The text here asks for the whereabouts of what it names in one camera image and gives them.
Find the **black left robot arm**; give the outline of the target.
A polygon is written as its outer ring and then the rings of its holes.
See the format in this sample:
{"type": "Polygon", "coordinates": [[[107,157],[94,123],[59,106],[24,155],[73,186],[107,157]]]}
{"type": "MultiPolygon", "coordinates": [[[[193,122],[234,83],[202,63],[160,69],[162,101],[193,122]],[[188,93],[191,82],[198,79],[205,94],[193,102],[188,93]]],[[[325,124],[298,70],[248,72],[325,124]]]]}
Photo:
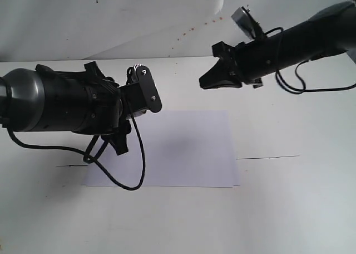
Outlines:
{"type": "Polygon", "coordinates": [[[1,124],[15,132],[70,131],[101,136],[117,155],[128,152],[123,94],[95,62],[81,72],[44,65],[1,77],[1,124]]]}

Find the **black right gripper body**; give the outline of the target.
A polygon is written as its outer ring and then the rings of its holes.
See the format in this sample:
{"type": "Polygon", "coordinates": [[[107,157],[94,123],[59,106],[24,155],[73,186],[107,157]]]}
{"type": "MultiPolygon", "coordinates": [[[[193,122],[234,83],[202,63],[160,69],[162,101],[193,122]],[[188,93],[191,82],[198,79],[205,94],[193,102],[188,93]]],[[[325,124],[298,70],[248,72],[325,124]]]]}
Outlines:
{"type": "Polygon", "coordinates": [[[223,41],[212,46],[214,57],[223,59],[235,71],[243,85],[256,85],[256,79],[275,69],[278,41],[272,38],[264,42],[240,43],[232,47],[223,41]]]}

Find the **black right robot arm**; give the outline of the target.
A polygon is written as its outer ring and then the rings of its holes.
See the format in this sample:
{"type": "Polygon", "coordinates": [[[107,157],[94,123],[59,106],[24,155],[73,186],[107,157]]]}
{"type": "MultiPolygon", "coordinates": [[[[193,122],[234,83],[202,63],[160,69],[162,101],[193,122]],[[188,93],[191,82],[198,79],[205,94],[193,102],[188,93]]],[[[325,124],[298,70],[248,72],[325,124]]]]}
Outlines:
{"type": "Polygon", "coordinates": [[[245,7],[239,7],[231,18],[251,41],[236,46],[214,44],[212,54],[218,61],[199,78],[202,89],[243,85],[257,89],[269,74],[284,84],[282,69],[340,55],[355,47],[355,0],[329,6],[286,30],[276,27],[263,31],[245,7]]]}

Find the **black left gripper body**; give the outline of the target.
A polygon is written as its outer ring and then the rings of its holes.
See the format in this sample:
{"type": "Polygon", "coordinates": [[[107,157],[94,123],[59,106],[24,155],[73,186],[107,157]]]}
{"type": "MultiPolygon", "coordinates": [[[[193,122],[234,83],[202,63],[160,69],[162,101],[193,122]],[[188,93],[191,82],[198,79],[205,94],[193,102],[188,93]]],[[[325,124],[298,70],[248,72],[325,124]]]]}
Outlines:
{"type": "Polygon", "coordinates": [[[105,77],[98,85],[91,85],[91,102],[88,117],[80,127],[85,135],[127,135],[132,131],[126,119],[120,85],[113,78],[105,77]]]}

